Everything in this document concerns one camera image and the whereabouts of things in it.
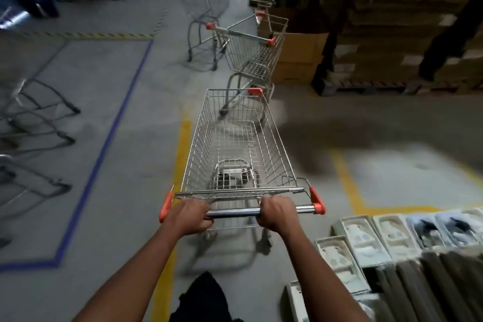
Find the stack of brown cardboard boxes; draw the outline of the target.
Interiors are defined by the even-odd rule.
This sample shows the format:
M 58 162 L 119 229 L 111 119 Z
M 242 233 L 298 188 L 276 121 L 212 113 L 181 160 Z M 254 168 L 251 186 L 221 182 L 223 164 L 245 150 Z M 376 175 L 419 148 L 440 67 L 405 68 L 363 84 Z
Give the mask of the stack of brown cardboard boxes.
M 483 0 L 276 0 L 329 35 L 311 79 L 343 83 L 483 81 Z

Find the pile of white product boxes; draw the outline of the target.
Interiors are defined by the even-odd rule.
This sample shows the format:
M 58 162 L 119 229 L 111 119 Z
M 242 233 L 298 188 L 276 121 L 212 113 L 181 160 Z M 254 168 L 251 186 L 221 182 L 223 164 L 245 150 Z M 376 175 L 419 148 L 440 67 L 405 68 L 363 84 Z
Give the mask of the pile of white product boxes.
M 354 298 L 371 292 L 369 268 L 417 259 L 426 251 L 483 246 L 483 208 L 342 218 L 331 236 L 313 245 Z

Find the person's right hand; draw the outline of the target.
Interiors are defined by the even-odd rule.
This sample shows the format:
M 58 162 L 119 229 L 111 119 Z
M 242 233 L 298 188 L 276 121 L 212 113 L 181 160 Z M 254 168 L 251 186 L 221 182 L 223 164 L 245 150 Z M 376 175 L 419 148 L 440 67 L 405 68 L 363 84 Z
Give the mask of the person's right hand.
M 296 206 L 287 197 L 262 197 L 260 200 L 260 212 L 256 219 L 260 226 L 274 231 L 283 239 L 303 232 Z

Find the person's right forearm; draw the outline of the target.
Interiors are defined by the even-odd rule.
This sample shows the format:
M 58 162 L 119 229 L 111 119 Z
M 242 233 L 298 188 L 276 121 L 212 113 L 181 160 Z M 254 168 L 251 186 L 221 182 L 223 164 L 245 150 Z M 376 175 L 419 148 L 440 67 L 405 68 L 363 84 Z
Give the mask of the person's right forearm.
M 300 226 L 279 234 L 297 276 L 309 322 L 372 322 Z

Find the person's left forearm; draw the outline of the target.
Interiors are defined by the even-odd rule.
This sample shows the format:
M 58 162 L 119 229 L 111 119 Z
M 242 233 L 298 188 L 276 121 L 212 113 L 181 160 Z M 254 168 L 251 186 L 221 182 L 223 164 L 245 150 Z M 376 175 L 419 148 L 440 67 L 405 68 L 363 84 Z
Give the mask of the person's left forearm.
M 142 322 L 178 240 L 194 231 L 167 222 L 89 299 L 71 322 Z

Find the person's left hand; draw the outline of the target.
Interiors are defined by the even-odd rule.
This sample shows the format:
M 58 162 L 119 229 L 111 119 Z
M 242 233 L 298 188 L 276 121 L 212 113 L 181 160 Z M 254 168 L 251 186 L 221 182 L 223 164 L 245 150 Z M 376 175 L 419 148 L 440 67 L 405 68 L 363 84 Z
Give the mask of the person's left hand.
M 199 199 L 181 201 L 167 213 L 163 227 L 166 226 L 178 238 L 202 233 L 214 223 L 214 220 L 207 215 L 210 209 L 208 203 Z

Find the row of dark flat packages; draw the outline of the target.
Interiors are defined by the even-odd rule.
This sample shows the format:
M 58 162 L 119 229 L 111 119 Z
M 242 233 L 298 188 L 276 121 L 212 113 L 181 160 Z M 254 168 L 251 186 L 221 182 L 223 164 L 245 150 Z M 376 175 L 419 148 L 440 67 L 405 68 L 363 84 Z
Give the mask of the row of dark flat packages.
M 373 322 L 483 322 L 483 246 L 426 251 L 365 272 L 355 296 Z

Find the person's dark trouser leg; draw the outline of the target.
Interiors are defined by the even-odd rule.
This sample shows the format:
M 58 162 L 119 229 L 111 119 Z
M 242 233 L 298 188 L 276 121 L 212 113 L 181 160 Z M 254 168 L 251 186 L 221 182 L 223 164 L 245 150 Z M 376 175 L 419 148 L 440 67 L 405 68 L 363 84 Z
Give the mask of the person's dark trouser leg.
M 178 301 L 168 322 L 244 322 L 232 317 L 221 286 L 208 271 L 200 274 Z

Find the wooden pallet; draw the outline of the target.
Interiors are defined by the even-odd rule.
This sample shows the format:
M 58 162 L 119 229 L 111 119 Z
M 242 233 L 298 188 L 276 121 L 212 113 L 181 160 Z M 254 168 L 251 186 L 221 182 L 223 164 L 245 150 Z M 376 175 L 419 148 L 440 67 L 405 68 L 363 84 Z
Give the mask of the wooden pallet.
M 331 82 L 314 78 L 311 87 L 321 97 L 336 95 L 483 95 L 483 77 L 463 81 L 341 81 Z

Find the brown cardboard box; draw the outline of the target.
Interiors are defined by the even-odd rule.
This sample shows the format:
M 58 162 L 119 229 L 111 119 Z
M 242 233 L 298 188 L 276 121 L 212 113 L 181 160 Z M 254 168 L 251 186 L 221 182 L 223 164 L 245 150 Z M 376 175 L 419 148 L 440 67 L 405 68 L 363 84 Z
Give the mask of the brown cardboard box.
M 323 61 L 328 37 L 329 33 L 286 33 L 272 83 L 309 85 Z

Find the row of nested metal carts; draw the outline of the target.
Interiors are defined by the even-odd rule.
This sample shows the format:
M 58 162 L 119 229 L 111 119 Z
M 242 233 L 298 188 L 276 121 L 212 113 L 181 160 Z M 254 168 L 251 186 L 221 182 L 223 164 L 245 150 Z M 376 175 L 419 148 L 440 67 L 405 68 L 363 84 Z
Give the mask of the row of nested metal carts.
M 31 85 L 49 90 L 57 99 L 51 104 L 41 104 L 28 93 Z M 72 190 L 70 183 L 20 159 L 23 154 L 54 150 L 76 143 L 71 135 L 57 126 L 55 118 L 45 115 L 45 111 L 60 105 L 67 109 L 68 116 L 81 113 L 52 85 L 37 78 L 7 78 L 0 75 L 0 213 L 25 196 L 45 201 Z

